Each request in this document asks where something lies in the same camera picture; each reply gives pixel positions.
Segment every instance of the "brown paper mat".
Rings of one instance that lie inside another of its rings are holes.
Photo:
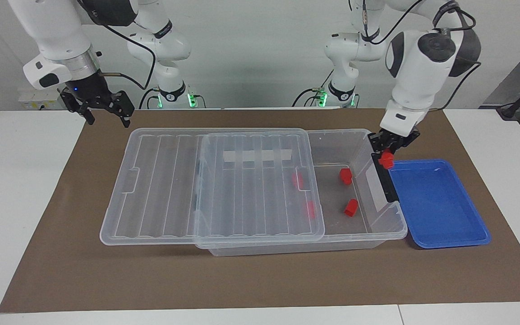
[[[193,245],[99,241],[130,132],[138,127],[378,130],[383,110],[137,111],[128,130],[94,113],[0,305],[0,312],[520,301],[520,245],[441,112],[396,158],[453,165],[492,235],[486,246],[421,250],[410,236],[375,249],[213,257]]]

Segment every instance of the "white table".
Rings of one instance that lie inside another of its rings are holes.
[[[520,242],[520,126],[494,111],[446,111]],[[66,111],[0,111],[0,301],[83,127]],[[520,302],[0,314],[0,324],[515,324]]]

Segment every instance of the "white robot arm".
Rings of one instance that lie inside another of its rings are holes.
[[[132,40],[150,49],[155,56],[153,72],[166,107],[194,107],[197,102],[179,76],[174,60],[190,54],[185,38],[172,29],[159,0],[8,0],[25,31],[35,40],[40,54],[23,67],[25,76],[37,89],[66,84],[60,96],[69,111],[79,113],[89,124],[95,119],[89,108],[102,108],[130,124],[134,106],[124,91],[111,93],[91,42],[83,33],[74,6],[85,9],[97,25],[128,26],[133,22],[150,33],[138,33]],[[129,42],[134,57],[152,65],[152,54]]]
[[[387,45],[379,28],[385,5],[424,16],[434,29],[401,32]],[[352,8],[352,25],[359,33],[334,34],[326,45],[326,55],[334,64],[326,89],[328,103],[349,104],[358,76],[354,61],[377,61],[386,53],[386,67],[396,86],[382,129],[371,136],[371,143],[377,153],[386,149],[394,153],[419,135],[415,127],[446,78],[460,76],[478,63],[480,42],[465,16],[474,19],[457,2],[447,0],[353,0]]]
[[[139,0],[135,23],[148,32],[139,32],[130,38],[151,49],[157,58],[153,74],[157,79],[162,107],[195,107],[197,101],[193,92],[174,63],[188,58],[192,48],[184,35],[173,27],[161,1]],[[131,42],[128,42],[128,50],[134,57],[151,66],[152,57],[146,50]]]

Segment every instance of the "clear plastic storage box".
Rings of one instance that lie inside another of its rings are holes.
[[[377,175],[368,141],[368,130],[308,131],[312,160],[326,233],[316,242],[256,247],[217,247],[216,256],[298,253],[303,251],[344,251],[374,248],[381,243],[402,239],[408,227],[399,202],[386,200]],[[352,184],[340,179],[340,170],[350,168]],[[344,214],[350,199],[359,208],[352,218]]]
[[[367,130],[138,129],[101,227],[106,245],[196,244],[213,255],[372,248],[402,239]],[[339,173],[350,168],[353,184]],[[344,214],[351,198],[359,209]]]

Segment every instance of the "blue plastic tray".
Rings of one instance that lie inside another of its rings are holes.
[[[420,247],[490,243],[488,229],[447,161],[397,161],[390,176],[410,234]]]

